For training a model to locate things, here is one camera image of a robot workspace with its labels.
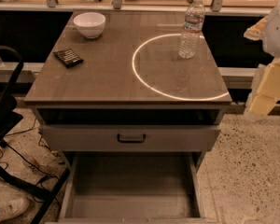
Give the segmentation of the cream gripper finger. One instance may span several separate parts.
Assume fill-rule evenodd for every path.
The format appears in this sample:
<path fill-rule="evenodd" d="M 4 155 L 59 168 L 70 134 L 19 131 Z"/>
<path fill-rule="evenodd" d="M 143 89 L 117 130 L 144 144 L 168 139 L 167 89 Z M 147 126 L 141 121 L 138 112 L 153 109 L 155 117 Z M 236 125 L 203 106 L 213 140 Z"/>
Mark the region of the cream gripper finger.
<path fill-rule="evenodd" d="M 264 17 L 251 27 L 247 28 L 244 32 L 244 37 L 253 41 L 262 40 L 267 19 L 268 17 Z"/>
<path fill-rule="evenodd" d="M 268 65 L 260 64 L 245 103 L 245 118 L 256 121 L 264 119 L 280 101 L 280 58 Z"/>

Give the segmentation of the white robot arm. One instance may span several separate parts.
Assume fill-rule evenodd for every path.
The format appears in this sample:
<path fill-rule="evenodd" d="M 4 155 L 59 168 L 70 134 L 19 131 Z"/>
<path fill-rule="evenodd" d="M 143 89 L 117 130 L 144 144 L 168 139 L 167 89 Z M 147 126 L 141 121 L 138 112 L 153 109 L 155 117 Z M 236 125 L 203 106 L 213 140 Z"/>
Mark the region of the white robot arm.
<path fill-rule="evenodd" d="M 261 40 L 263 50 L 273 56 L 268 65 L 259 65 L 245 103 L 245 116 L 258 120 L 267 116 L 280 101 L 280 1 L 268 16 L 247 28 L 244 37 Z"/>

